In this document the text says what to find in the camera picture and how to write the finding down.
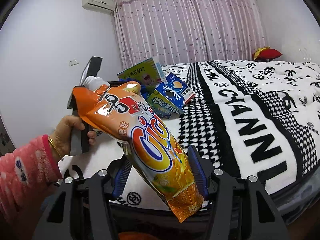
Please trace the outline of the left hand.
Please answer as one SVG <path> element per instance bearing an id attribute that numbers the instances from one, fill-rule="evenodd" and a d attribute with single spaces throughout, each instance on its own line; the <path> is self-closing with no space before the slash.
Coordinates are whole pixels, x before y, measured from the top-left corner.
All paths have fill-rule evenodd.
<path id="1" fill-rule="evenodd" d="M 78 116 L 66 115 L 61 119 L 53 133 L 48 136 L 49 146 L 56 163 L 61 161 L 65 155 L 70 155 L 72 131 L 83 131 L 84 129 L 85 126 Z"/>

